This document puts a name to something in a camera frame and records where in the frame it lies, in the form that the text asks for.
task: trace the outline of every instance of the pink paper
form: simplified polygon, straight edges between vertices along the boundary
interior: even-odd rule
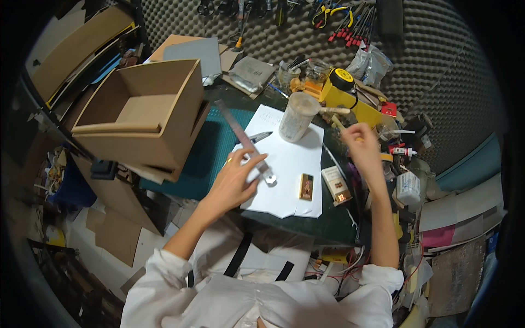
[[[452,244],[452,236],[454,235],[456,225],[451,225],[443,228],[433,229],[423,232],[423,246],[424,247],[441,247]]]

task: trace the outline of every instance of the blue trash can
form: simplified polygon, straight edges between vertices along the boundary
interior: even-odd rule
[[[64,177],[57,192],[47,197],[51,203],[71,204],[82,207],[93,205],[97,196],[84,179],[84,176],[77,167],[77,163],[71,155],[67,153],[67,165]]]

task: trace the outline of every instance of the yellow and black screwdriver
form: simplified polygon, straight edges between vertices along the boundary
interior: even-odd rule
[[[286,0],[277,1],[277,9],[275,10],[275,26],[283,26],[286,23],[288,6]]]

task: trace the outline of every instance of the workbench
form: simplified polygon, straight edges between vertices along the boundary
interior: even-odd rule
[[[252,112],[255,112],[260,104],[284,111],[286,104],[288,103],[287,99],[271,88],[266,88],[255,100],[252,100],[250,97],[225,83],[221,79],[216,79],[212,86],[205,88],[204,98],[212,104],[215,100],[223,99],[226,106],[229,108]],[[337,142],[335,142],[333,136],[334,131],[319,116],[316,116],[312,123],[325,129],[324,143],[331,150],[333,155],[340,160],[340,165],[346,167],[348,160],[345,156],[342,156],[344,150],[341,149],[340,146],[339,149],[337,149]],[[329,155],[323,150],[321,168],[327,168],[333,165],[334,163]],[[350,219],[345,206],[341,205],[339,207],[334,207],[333,199],[327,186],[324,182],[321,185],[323,188],[323,214],[319,218],[291,216],[279,219],[268,213],[239,209],[237,209],[237,211],[239,211],[245,218],[253,219],[260,223],[289,232],[314,237],[317,242],[323,244],[355,245],[358,230],[355,225],[352,225],[352,220]],[[356,222],[359,223],[356,202],[354,200],[348,202],[348,208]]]

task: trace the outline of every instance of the teal sheet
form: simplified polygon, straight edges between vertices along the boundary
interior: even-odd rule
[[[230,109],[233,117],[245,129],[254,112]],[[142,178],[140,187],[151,191],[201,200],[212,187],[237,137],[217,107],[212,107],[199,132],[176,183],[159,185]]]

